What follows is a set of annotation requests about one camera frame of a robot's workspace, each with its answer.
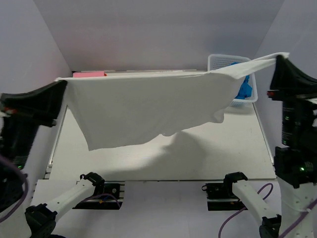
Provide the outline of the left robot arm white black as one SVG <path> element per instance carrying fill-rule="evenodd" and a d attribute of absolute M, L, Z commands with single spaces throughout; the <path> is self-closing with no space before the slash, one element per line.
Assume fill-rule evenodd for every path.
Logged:
<path fill-rule="evenodd" d="M 40 126 L 53 127 L 63 102 L 67 81 L 21 94 L 2 93 L 0 116 L 0 236 L 50 238 L 57 222 L 80 202 L 104 194 L 104 180 L 96 173 L 80 177 L 70 190 L 37 206 L 23 207 L 29 191 L 23 173 Z"/>

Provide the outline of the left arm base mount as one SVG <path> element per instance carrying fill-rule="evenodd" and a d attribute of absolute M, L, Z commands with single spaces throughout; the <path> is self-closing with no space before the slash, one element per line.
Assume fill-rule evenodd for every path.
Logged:
<path fill-rule="evenodd" d="M 95 188 L 90 199 L 77 204 L 77 210 L 119 210 L 123 203 L 124 184 L 118 182 L 104 182 Z"/>

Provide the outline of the blue t shirt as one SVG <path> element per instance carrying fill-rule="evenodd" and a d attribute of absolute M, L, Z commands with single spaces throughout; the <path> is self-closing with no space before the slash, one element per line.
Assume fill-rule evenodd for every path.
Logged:
<path fill-rule="evenodd" d="M 243 83 L 240 86 L 239 92 L 235 99 L 245 100 L 246 98 L 251 97 L 252 95 L 252 87 L 249 85 L 250 76 L 247 75 L 244 78 Z"/>

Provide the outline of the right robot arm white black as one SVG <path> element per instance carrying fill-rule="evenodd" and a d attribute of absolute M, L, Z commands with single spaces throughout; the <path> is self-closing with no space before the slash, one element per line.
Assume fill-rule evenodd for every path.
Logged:
<path fill-rule="evenodd" d="M 317 205 L 317 80 L 298 69 L 287 53 L 278 53 L 267 96 L 282 103 L 282 147 L 276 147 L 273 162 L 281 213 L 269 208 L 241 172 L 227 174 L 223 190 L 244 204 L 259 223 L 261 237 L 312 238 Z"/>

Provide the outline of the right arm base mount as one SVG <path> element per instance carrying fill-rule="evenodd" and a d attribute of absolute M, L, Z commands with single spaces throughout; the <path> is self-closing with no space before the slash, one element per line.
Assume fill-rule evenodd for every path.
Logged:
<path fill-rule="evenodd" d="M 223 183 L 206 183 L 201 187 L 207 195 L 208 211 L 239 211 L 244 204 L 227 192 Z"/>

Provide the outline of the white t shirt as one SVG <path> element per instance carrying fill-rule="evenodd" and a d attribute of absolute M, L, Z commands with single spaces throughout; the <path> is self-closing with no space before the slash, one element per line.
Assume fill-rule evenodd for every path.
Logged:
<path fill-rule="evenodd" d="M 222 123 L 245 77 L 274 65 L 276 58 L 274 53 L 207 72 L 70 77 L 65 99 L 89 150 L 139 145 Z"/>

